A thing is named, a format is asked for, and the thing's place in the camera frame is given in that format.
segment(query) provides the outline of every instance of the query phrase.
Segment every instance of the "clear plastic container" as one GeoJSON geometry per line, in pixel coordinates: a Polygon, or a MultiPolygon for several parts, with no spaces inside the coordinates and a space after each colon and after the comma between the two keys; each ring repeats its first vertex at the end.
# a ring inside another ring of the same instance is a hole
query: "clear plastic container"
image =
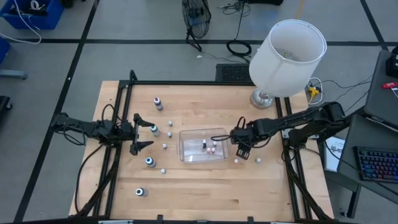
{"type": "Polygon", "coordinates": [[[213,136],[226,135],[223,128],[198,129],[181,131],[178,134],[178,156],[182,162],[210,162],[222,161],[228,158],[230,148],[229,140],[218,141],[213,145],[210,139],[213,136]],[[215,152],[207,152],[203,148],[203,140],[206,140],[206,149],[215,148],[215,152]]]}

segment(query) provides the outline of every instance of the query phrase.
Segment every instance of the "red object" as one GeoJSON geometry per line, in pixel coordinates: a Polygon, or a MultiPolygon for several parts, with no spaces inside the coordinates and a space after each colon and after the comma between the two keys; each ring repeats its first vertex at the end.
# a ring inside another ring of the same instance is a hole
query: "red object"
{"type": "Polygon", "coordinates": [[[383,84],[383,88],[394,88],[398,86],[398,82],[392,82],[392,83],[385,83],[383,84]]]}

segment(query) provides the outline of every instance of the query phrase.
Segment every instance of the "white cable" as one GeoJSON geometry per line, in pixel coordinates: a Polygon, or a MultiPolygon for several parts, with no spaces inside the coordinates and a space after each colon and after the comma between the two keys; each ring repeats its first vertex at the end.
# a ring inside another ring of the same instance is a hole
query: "white cable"
{"type": "Polygon", "coordinates": [[[391,88],[391,91],[394,93],[394,95],[398,98],[397,93],[395,92],[395,90],[398,90],[398,88],[391,88]]]}
{"type": "Polygon", "coordinates": [[[35,34],[39,37],[39,41],[37,41],[37,42],[30,42],[30,41],[25,41],[25,40],[17,40],[17,39],[14,39],[14,38],[12,38],[12,37],[9,37],[9,36],[7,36],[7,35],[4,35],[4,34],[2,34],[2,33],[0,33],[0,35],[3,36],[3,37],[5,37],[5,38],[7,38],[7,39],[10,39],[10,40],[13,40],[13,41],[16,41],[16,42],[20,42],[20,43],[39,44],[39,43],[42,41],[42,36],[41,36],[40,34],[38,34],[33,28],[31,28],[30,25],[28,25],[28,24],[25,22],[25,20],[22,18],[21,12],[19,11],[19,7],[18,7],[17,0],[14,0],[14,3],[15,3],[15,7],[17,8],[17,12],[18,12],[19,17],[22,19],[22,21],[24,22],[24,24],[25,24],[31,31],[33,31],[33,33],[35,33],[35,34]]]}
{"type": "Polygon", "coordinates": [[[323,86],[322,86],[321,80],[320,80],[319,78],[317,78],[317,77],[312,77],[312,78],[309,79],[309,81],[311,81],[311,80],[313,80],[313,79],[318,80],[319,84],[321,85],[321,98],[320,98],[317,102],[308,103],[308,105],[319,104],[320,102],[322,102],[322,98],[323,98],[323,86]]]}

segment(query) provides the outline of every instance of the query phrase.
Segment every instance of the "keyboard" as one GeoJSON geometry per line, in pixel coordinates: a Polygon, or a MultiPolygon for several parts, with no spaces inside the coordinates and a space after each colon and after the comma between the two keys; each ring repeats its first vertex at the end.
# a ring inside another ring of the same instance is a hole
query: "keyboard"
{"type": "Polygon", "coordinates": [[[249,64],[217,64],[216,81],[251,82],[249,64]]]}
{"type": "Polygon", "coordinates": [[[398,184],[398,149],[354,147],[361,180],[398,184]]]}

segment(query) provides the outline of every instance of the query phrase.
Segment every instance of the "blue bin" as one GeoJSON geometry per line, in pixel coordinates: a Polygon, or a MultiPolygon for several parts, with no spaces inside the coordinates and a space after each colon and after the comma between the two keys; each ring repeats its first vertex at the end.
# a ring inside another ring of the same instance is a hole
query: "blue bin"
{"type": "MultiPolygon", "coordinates": [[[[58,21],[61,18],[63,12],[63,6],[61,5],[59,0],[37,0],[39,5],[43,3],[47,6],[47,16],[31,16],[29,19],[28,15],[22,15],[22,18],[25,20],[31,28],[35,29],[35,27],[39,29],[54,29],[58,21]]],[[[18,7],[20,10],[24,10],[30,7],[30,0],[17,0],[18,7]]],[[[2,9],[0,10],[0,16],[5,18],[15,29],[29,29],[24,22],[21,20],[19,15],[9,14],[12,9],[12,6],[15,5],[14,0],[7,0],[2,9]]]]}
{"type": "Polygon", "coordinates": [[[10,44],[8,44],[6,40],[0,37],[0,63],[5,58],[9,49],[10,49],[10,44]]]}

